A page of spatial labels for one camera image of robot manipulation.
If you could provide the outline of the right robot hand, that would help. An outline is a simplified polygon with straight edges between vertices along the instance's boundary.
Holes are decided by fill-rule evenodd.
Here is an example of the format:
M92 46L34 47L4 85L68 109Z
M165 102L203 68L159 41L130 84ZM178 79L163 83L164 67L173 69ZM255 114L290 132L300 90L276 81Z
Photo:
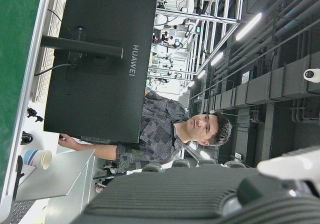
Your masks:
M181 163L116 177L76 224L317 224L320 148L248 168Z

